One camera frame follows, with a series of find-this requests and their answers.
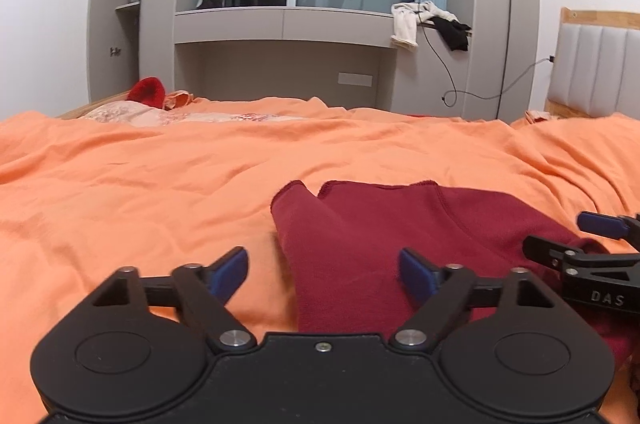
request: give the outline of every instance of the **black cloth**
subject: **black cloth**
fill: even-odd
[[[431,18],[440,37],[447,44],[450,50],[469,50],[469,41],[466,38],[466,31],[471,30],[469,25],[458,21],[449,21],[439,16]]]

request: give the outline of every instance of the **power cord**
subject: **power cord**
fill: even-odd
[[[538,66],[540,63],[543,63],[545,61],[550,61],[553,63],[553,56],[548,57],[548,58],[544,58],[544,59],[540,59],[539,61],[536,61],[535,63],[530,64],[526,70],[521,73],[516,79],[515,81],[513,81],[513,83],[511,83],[509,86],[507,86],[504,90],[502,90],[499,94],[497,94],[496,96],[491,96],[491,97],[483,97],[483,96],[478,96],[478,94],[474,94],[473,92],[467,92],[466,90],[459,90],[456,88],[456,83],[453,81],[453,77],[451,75],[451,72],[449,71],[449,67],[447,67],[447,64],[442,60],[442,58],[440,57],[440,54],[438,54],[436,52],[436,49],[433,48],[433,45],[431,45],[431,42],[429,41],[429,38],[427,38],[427,32],[424,28],[424,25],[421,25],[422,27],[422,33],[424,34],[424,39],[426,39],[427,43],[429,44],[429,46],[431,47],[431,50],[433,50],[433,53],[436,54],[436,56],[438,57],[438,59],[440,60],[440,62],[442,63],[442,66],[444,66],[445,70],[447,71],[447,74],[449,75],[449,80],[451,81],[451,86],[453,86],[453,88],[451,90],[447,90],[444,95],[442,96],[442,102],[444,103],[444,105],[447,108],[453,108],[456,103],[458,102],[458,94],[467,94],[468,96],[472,96],[472,97],[477,97],[478,99],[482,99],[482,100],[493,100],[493,99],[498,99],[499,97],[502,97],[504,94],[506,94],[509,90],[511,90],[516,83],[518,83],[519,80],[521,80],[524,76],[527,75],[527,73],[534,67]],[[447,96],[449,94],[455,94],[453,102],[450,104],[447,102]]]

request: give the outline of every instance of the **wooden headboard frame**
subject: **wooden headboard frame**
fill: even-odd
[[[640,14],[601,10],[570,10],[567,7],[563,7],[560,12],[560,25],[564,23],[640,30]],[[580,110],[548,99],[546,100],[545,109],[550,114],[562,118],[591,117]]]

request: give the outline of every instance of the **white cloth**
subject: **white cloth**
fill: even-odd
[[[395,3],[391,6],[391,14],[394,15],[394,35],[391,36],[391,42],[409,50],[415,50],[418,46],[415,37],[420,23],[434,16],[448,21],[458,21],[454,14],[438,8],[433,1]]]

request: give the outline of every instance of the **bed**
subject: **bed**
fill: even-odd
[[[271,199],[293,179],[314,193],[336,179],[426,178],[507,192],[574,232],[581,210],[640,211],[640,122],[620,114],[508,126],[347,111],[319,99],[196,99],[171,112],[106,106],[93,118],[29,112],[0,124],[6,422],[44,415],[29,376],[33,347],[126,264],[160,276],[243,245],[250,274],[230,310],[258,336],[295,330],[292,279],[270,216]],[[637,406],[626,365],[602,412],[614,424],[637,424]]]

